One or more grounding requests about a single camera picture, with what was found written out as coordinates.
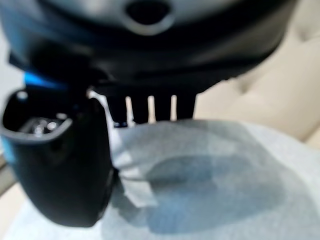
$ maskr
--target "blue light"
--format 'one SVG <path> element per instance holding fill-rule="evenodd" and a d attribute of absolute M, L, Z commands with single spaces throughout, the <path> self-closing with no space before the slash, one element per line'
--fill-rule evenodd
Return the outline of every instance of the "blue light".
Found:
<path fill-rule="evenodd" d="M 1 140 L 2 140 L 2 145 L 3 145 L 3 148 L 4 148 L 5 161 L 8 164 L 14 164 L 16 162 L 16 158 L 15 158 L 14 151 L 13 151 L 13 149 L 11 147 L 11 144 L 4 137 L 2 137 Z"/>
<path fill-rule="evenodd" d="M 50 79 L 45 79 L 40 76 L 34 75 L 30 72 L 25 73 L 24 82 L 26 85 L 29 85 L 29 86 L 39 86 L 39 87 L 44 87 L 49 89 L 59 89 L 59 90 L 67 89 L 66 84 L 52 81 Z"/>

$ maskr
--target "leather couch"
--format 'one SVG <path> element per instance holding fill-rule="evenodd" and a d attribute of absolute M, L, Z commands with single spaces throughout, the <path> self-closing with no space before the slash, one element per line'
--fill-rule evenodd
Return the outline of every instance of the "leather couch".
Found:
<path fill-rule="evenodd" d="M 195 117 L 269 126 L 320 149 L 319 13 L 319 0 L 301 0 L 278 50 L 199 96 Z"/>

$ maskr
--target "black plastic housing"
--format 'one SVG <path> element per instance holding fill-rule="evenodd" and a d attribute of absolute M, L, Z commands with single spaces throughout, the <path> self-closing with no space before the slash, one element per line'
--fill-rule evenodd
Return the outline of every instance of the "black plastic housing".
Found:
<path fill-rule="evenodd" d="M 12 94 L 1 121 L 6 161 L 34 205 L 53 222 L 91 227 L 102 216 L 113 184 L 105 110 L 92 98 L 51 133 L 19 132 L 30 118 L 55 118 L 59 105 L 45 107 L 33 95 Z"/>

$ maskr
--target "comb teeth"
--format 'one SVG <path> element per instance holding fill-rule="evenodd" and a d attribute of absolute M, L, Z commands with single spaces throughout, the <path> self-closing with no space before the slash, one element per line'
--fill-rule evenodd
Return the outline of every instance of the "comb teeth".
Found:
<path fill-rule="evenodd" d="M 136 124 L 146 124 L 149 121 L 148 96 L 131 97 L 133 121 Z"/>
<path fill-rule="evenodd" d="M 106 98 L 111 118 L 115 128 L 125 128 L 127 123 L 127 105 L 125 97 L 107 97 Z"/>
<path fill-rule="evenodd" d="M 192 119 L 195 111 L 197 95 L 195 94 L 180 94 L 176 96 L 176 119 Z M 130 97 L 131 108 L 133 114 L 133 122 L 136 124 L 146 124 L 149 122 L 149 115 L 152 114 L 148 102 L 147 95 L 134 95 Z M 126 128 L 128 126 L 128 108 L 125 97 L 107 97 L 110 115 L 114 122 L 115 128 Z M 170 121 L 174 117 L 172 109 L 171 95 L 155 95 L 154 96 L 154 113 L 157 122 Z"/>
<path fill-rule="evenodd" d="M 171 95 L 154 96 L 154 113 L 157 121 L 170 121 Z"/>
<path fill-rule="evenodd" d="M 192 119 L 194 117 L 197 95 L 176 96 L 176 119 Z"/>

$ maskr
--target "hole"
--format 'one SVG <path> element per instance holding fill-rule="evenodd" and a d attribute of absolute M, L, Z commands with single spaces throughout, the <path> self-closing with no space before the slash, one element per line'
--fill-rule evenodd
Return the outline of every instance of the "hole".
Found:
<path fill-rule="evenodd" d="M 141 0 L 131 3 L 126 13 L 137 23 L 153 25 L 161 22 L 170 12 L 170 7 L 161 1 Z"/>

